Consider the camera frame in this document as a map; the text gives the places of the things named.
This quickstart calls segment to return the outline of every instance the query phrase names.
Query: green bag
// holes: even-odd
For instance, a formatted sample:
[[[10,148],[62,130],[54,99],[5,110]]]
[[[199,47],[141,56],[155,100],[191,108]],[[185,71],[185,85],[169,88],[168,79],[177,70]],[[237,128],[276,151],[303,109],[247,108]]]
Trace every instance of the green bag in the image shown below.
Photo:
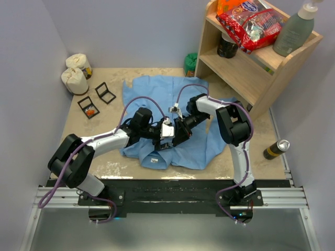
[[[197,64],[198,53],[190,53],[185,57],[184,73],[186,77],[194,77],[195,66]]]

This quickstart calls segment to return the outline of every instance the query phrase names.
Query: black square frame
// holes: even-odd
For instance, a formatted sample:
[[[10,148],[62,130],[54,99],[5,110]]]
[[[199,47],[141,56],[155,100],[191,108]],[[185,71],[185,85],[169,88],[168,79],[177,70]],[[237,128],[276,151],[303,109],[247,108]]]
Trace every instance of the black square frame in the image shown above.
[[[104,91],[102,91],[101,93],[99,93],[98,89],[101,89],[102,87],[105,87],[106,89],[105,89]],[[108,89],[108,87],[107,87],[107,85],[106,85],[106,82],[103,82],[101,85],[99,85],[98,87],[96,87],[96,88],[95,88],[95,91],[96,91],[98,97],[99,97],[103,102],[105,102],[106,104],[109,104],[110,102],[112,102],[112,101],[116,98],[115,94],[112,93],[112,92]],[[110,100],[107,100],[107,101],[106,101],[103,97],[104,97],[107,93],[110,93],[110,94],[112,95],[112,98],[111,98]]]
[[[81,103],[84,102],[84,101],[87,100],[87,99],[90,100],[90,103],[89,103],[87,106],[82,107],[82,106],[81,106]],[[98,115],[98,114],[100,113],[100,111],[99,111],[98,108],[93,104],[93,102],[92,102],[92,100],[91,100],[91,98],[90,98],[89,96],[83,98],[82,100],[79,100],[79,101],[78,101],[78,105],[80,106],[80,108],[82,109],[83,113],[86,115],[86,117],[87,117],[88,119],[91,119],[91,118],[93,118],[94,116],[96,116],[96,115]],[[89,115],[87,115],[87,113],[86,113],[85,110],[86,110],[88,107],[92,107],[92,106],[95,108],[95,110],[96,110],[97,112],[94,113],[93,115],[89,116]]]

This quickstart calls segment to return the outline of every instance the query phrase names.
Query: gray wall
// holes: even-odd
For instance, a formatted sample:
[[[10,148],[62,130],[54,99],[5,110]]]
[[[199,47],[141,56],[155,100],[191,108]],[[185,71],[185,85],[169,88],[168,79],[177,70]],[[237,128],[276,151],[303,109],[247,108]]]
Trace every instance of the gray wall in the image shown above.
[[[94,67],[182,67],[209,0],[43,0],[70,53]]]
[[[292,14],[302,1],[271,2]],[[306,190],[312,221],[324,251],[335,247],[334,9],[334,1],[326,0],[319,5],[315,30],[324,39],[273,105],[281,137],[292,144],[286,156],[293,179]]]
[[[46,181],[71,97],[60,81],[67,52],[42,1],[2,1],[0,24],[0,249],[12,251]]]

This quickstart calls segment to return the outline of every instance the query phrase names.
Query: black can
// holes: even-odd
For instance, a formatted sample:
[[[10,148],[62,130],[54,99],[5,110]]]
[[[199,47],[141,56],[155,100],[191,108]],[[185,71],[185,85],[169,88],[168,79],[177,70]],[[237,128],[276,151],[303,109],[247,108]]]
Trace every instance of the black can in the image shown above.
[[[236,55],[238,45],[228,35],[222,33],[217,53],[219,56],[230,59]]]
[[[278,140],[276,143],[265,149],[263,155],[266,159],[274,159],[285,153],[288,149],[289,142],[287,140]]]

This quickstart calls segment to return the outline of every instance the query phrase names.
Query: gray floor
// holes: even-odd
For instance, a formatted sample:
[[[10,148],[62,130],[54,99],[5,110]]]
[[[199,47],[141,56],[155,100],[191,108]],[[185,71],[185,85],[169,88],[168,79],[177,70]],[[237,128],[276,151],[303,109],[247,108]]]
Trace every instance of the gray floor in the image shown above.
[[[258,209],[246,226],[227,217],[130,214],[96,225],[87,209],[44,209],[31,251],[309,251],[299,210]]]

